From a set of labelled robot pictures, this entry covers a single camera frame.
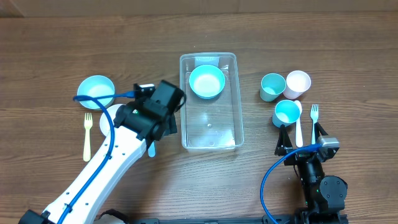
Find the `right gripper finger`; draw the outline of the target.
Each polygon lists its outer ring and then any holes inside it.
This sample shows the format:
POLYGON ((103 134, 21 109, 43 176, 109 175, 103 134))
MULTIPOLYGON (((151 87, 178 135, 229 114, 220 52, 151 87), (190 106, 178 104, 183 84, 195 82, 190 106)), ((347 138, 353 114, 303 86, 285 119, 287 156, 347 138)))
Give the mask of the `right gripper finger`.
POLYGON ((279 138, 275 148, 275 155, 285 156, 293 150, 292 143, 284 124, 279 127, 279 138))
POLYGON ((323 146, 327 143, 327 132, 322 128, 320 123, 314 124, 314 144, 323 146))

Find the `light blue plastic fork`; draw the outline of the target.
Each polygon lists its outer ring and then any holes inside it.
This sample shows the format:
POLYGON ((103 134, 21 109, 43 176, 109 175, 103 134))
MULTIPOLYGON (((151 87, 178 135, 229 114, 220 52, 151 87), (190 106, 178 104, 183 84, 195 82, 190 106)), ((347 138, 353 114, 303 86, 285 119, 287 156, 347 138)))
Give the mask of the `light blue plastic fork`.
POLYGON ((149 157, 154 157, 156 155, 155 142, 152 142, 152 144, 149 146, 147 153, 149 157))

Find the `blue plastic cup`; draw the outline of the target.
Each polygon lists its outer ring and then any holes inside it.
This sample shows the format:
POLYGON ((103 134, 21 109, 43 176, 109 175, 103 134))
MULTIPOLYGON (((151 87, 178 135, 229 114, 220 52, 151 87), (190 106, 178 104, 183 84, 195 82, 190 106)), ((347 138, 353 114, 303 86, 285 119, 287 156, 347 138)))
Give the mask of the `blue plastic cup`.
POLYGON ((289 126, 295 123, 301 115, 300 108, 292 100, 282 100, 276 104, 272 123, 276 127, 289 126))

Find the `teal bowl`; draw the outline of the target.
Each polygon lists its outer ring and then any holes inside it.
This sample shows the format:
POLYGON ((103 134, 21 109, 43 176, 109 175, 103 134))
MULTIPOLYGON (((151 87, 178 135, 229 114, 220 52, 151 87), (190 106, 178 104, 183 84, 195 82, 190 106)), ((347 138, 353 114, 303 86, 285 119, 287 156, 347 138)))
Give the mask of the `teal bowl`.
POLYGON ((192 71, 188 83, 198 97, 212 99, 223 91, 226 78, 218 67, 200 65, 192 71))

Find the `pink plastic cup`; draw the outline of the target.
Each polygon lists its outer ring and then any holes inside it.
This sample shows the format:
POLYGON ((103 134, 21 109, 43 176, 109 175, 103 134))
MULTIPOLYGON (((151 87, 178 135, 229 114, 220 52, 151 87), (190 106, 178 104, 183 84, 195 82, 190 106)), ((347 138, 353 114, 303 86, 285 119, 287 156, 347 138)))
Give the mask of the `pink plastic cup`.
POLYGON ((287 75, 286 89, 283 94, 288 99, 296 99, 305 93, 311 86, 310 76, 301 70, 294 70, 287 75))

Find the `green plastic cup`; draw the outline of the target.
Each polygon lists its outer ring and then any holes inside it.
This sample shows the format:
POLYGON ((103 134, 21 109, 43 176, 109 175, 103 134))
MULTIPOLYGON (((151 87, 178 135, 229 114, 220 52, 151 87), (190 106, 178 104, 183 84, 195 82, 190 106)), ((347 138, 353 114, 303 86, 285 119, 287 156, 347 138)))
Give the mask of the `green plastic cup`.
POLYGON ((263 101, 274 101, 285 91, 286 80, 278 73, 269 73, 261 80, 260 97, 263 101))

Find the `white pink bowl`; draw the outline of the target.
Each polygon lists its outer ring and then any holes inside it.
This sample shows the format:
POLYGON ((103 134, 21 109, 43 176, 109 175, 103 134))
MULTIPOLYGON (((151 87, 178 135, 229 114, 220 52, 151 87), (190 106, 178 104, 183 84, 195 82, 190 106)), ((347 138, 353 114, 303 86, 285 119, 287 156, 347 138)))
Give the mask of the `white pink bowl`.
MULTIPOLYGON (((110 115, 112 121, 116 117, 117 110, 122 105, 123 104, 116 104, 116 105, 112 105, 109 108, 107 108, 107 112, 110 115)), ((109 125, 109 122, 108 122, 108 119, 107 119, 107 116, 105 115, 105 113, 103 113, 100 117, 99 127, 100 127, 100 130, 101 130, 101 133, 103 134, 103 136, 106 137, 108 135, 108 133, 110 132, 110 125, 109 125)))

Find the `light blue bowl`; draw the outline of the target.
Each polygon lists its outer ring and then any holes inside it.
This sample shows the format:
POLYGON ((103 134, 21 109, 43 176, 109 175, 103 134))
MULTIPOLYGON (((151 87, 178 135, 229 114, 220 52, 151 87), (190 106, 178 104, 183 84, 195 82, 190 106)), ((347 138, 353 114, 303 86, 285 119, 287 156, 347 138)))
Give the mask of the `light blue bowl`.
MULTIPOLYGON (((87 95, 93 98, 115 94, 113 82, 105 76, 93 75, 80 83, 77 95, 87 95)), ((112 105, 114 98, 104 98, 98 100, 105 108, 112 105)), ((92 101, 81 101, 80 104, 91 110, 100 110, 99 106, 92 101)))

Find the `yellow plastic fork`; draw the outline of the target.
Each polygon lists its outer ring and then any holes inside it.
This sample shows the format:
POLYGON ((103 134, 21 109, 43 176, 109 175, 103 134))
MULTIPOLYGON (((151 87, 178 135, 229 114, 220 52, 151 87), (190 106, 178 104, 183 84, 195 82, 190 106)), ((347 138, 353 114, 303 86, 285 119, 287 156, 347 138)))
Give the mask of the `yellow plastic fork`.
POLYGON ((93 117, 91 113, 85 113, 84 128, 85 128, 85 141, 83 146, 83 160, 88 162, 91 159, 91 141, 90 130, 93 126, 93 117))

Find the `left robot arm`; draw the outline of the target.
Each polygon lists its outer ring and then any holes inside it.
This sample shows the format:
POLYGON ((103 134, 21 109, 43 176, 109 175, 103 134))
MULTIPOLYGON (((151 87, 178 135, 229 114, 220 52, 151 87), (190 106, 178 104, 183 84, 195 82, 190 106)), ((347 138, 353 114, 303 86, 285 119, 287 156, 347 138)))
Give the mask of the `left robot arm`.
POLYGON ((175 113, 187 97, 179 87, 162 80, 135 85, 123 93, 131 102, 121 105, 115 116, 101 104, 101 97, 74 96, 75 101, 92 101, 103 111, 109 132, 97 153, 59 198, 42 213, 28 210, 20 223, 93 223, 94 219, 126 171, 164 136, 175 134, 175 113))

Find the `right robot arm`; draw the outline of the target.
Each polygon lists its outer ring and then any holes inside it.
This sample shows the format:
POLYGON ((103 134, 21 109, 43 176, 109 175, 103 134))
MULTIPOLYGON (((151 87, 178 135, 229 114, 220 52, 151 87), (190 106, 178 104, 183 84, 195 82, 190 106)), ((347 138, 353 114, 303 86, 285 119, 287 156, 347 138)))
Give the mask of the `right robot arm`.
POLYGON ((283 161, 295 169, 303 189, 305 208, 296 209, 290 223, 348 223, 345 209, 348 184, 338 176, 325 175, 322 163, 332 159, 340 148, 337 138, 315 124, 316 150, 300 151, 283 161))

